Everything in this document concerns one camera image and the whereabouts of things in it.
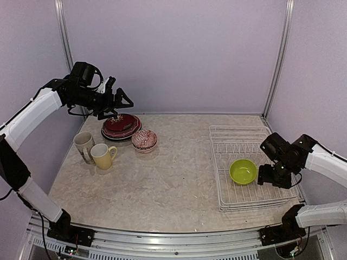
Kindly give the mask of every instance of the stack of plates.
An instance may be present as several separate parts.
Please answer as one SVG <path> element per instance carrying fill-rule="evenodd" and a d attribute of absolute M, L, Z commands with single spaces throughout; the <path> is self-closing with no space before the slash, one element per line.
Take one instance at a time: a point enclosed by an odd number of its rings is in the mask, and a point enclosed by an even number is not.
<path fill-rule="evenodd" d="M 142 127 L 137 116 L 118 114 L 117 117 L 107 119 L 101 129 L 104 138 L 110 141 L 127 141 Z"/>

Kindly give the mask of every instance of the black wire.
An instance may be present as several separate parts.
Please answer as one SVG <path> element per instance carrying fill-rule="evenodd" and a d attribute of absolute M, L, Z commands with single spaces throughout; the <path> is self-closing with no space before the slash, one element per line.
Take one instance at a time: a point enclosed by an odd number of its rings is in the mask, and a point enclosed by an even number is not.
<path fill-rule="evenodd" d="M 4 199 L 7 199 L 7 197 L 10 196 L 11 191 L 13 191 L 13 188 L 11 188 L 10 191 L 4 197 L 0 198 L 0 201 L 4 200 Z"/>
<path fill-rule="evenodd" d="M 266 230 L 267 228 L 270 228 L 270 225 L 265 226 L 264 229 Z M 271 232 L 272 234 L 274 234 L 275 236 L 280 236 L 280 234 L 277 234 L 276 232 L 273 232 L 273 230 L 270 230 L 270 232 Z"/>
<path fill-rule="evenodd" d="M 328 153 L 330 153 L 332 156 L 336 157 L 337 159 L 340 159 L 341 161 L 344 161 L 345 163 L 347 163 L 347 160 L 345 158 L 342 158 L 341 156 L 339 156 L 338 154 L 333 154 L 329 149 L 325 148 L 323 145 L 321 145 L 320 143 L 317 143 L 321 148 L 323 148 L 324 150 L 326 150 Z"/>
<path fill-rule="evenodd" d="M 43 216 L 40 212 L 37 211 L 37 214 L 41 217 L 41 222 L 42 222 L 42 239 L 43 239 L 43 246 L 44 246 L 44 250 L 46 251 L 47 257 L 49 260 L 52 260 L 52 258 L 49 256 L 48 250 L 47 250 L 47 245 L 46 245 L 46 240 L 44 238 L 44 220 L 43 220 Z"/>
<path fill-rule="evenodd" d="M 42 215 L 47 221 L 50 221 L 46 216 Z"/>
<path fill-rule="evenodd" d="M 297 183 L 295 183 L 294 185 L 292 185 L 291 188 L 294 187 L 294 186 L 297 186 L 297 185 L 303 180 L 303 175 L 302 175 L 300 172 L 299 172 L 298 174 L 300 175 L 300 180 L 298 180 Z"/>
<path fill-rule="evenodd" d="M 71 106 L 71 108 L 69 108 L 68 110 L 67 110 L 67 113 L 69 114 L 69 115 L 78 115 L 78 116 L 90 116 L 91 114 L 93 114 L 93 112 L 90 112 L 89 114 L 76 114 L 76 113 L 73 113 L 73 112 L 71 112 L 71 110 L 73 109 L 73 108 L 75 108 L 76 106 L 75 105 L 73 105 L 73 106 Z"/>
<path fill-rule="evenodd" d="M 307 240 L 306 240 L 305 246 L 303 247 L 303 249 L 299 253 L 294 255 L 294 258 L 297 256 L 300 256 L 305 251 L 307 244 L 309 243 L 309 239 L 310 239 L 310 229 L 311 229 L 311 227 L 309 226 L 309 231 L 307 232 Z M 283 257 L 283 256 L 280 256 L 280 257 L 285 258 L 285 259 L 293 259 L 293 257 Z"/>
<path fill-rule="evenodd" d="M 97 67 L 95 68 L 95 74 L 99 75 L 100 82 L 99 82 L 99 84 L 96 87 L 92 87 L 92 88 L 89 87 L 88 89 L 95 90 L 98 87 L 100 87 L 101 83 L 103 83 L 103 81 L 104 81 L 104 77 L 102 76 L 101 71 Z"/>
<path fill-rule="evenodd" d="M 37 98 L 38 94 L 40 93 L 41 90 L 43 90 L 44 87 L 41 87 L 38 89 L 38 91 L 36 92 L 35 96 L 33 97 L 33 101 L 35 100 L 35 98 Z M 0 127 L 0 130 L 4 129 L 6 125 L 8 125 L 9 123 L 11 123 L 11 121 L 20 114 L 20 112 L 22 112 L 24 109 L 26 109 L 26 107 L 28 105 L 30 105 L 32 103 L 32 101 L 30 100 L 24 107 L 22 107 L 14 116 L 12 116 L 2 127 Z"/>

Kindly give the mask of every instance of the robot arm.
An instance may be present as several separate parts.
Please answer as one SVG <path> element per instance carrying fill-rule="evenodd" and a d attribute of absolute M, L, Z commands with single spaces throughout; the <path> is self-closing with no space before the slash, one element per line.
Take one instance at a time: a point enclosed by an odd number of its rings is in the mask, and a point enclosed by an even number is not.
<path fill-rule="evenodd" d="M 259 167 L 258 184 L 289 189 L 291 173 L 299 174 L 306 168 L 316 171 L 347 188 L 347 159 L 329 151 L 308 135 L 289 144 L 273 133 L 260 148 L 274 165 Z M 282 218 L 282 225 L 260 230 L 263 245 L 280 243 L 306 235 L 305 229 L 315 225 L 347 224 L 347 200 L 323 205 L 294 205 Z"/>
<path fill-rule="evenodd" d="M 94 74 L 100 76 L 100 84 L 90 88 Z M 50 222 L 47 233 L 62 241 L 90 246 L 94 231 L 71 226 L 70 215 L 57 206 L 33 181 L 25 163 L 16 152 L 27 136 L 51 113 L 67 105 L 68 113 L 75 106 L 86 107 L 99 120 L 116 116 L 117 108 L 133 107 L 133 102 L 121 88 L 112 93 L 115 78 L 105 81 L 98 68 L 86 62 L 76 62 L 64 79 L 53 79 L 40 88 L 35 97 L 16 115 L 0 127 L 0 176 L 17 192 L 30 209 L 37 210 Z"/>

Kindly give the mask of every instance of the marble countertop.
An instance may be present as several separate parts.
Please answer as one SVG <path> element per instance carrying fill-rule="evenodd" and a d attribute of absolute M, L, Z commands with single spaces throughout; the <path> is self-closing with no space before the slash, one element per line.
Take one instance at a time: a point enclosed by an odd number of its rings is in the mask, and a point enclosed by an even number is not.
<path fill-rule="evenodd" d="M 281 222 L 297 199 L 281 207 L 220 212 L 209 140 L 210 125 L 262 126 L 258 116 L 138 115 L 143 129 L 158 135 L 149 154 L 131 141 L 115 143 L 100 133 L 103 121 L 89 117 L 81 131 L 95 142 L 118 148 L 113 166 L 102 171 L 84 163 L 72 146 L 50 197 L 73 222 L 145 232 L 210 232 L 261 227 Z"/>

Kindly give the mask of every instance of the white wire rack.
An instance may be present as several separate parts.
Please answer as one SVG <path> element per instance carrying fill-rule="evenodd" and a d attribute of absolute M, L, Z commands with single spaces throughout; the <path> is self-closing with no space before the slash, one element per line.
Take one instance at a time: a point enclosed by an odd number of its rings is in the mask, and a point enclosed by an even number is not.
<path fill-rule="evenodd" d="M 258 178 L 241 186 L 229 175 L 230 166 L 237 159 L 249 159 L 257 167 L 272 163 L 260 149 L 269 134 L 271 131 L 265 126 L 210 126 L 220 211 L 276 207 L 298 196 L 297 187 L 286 190 L 269 183 L 261 186 Z"/>

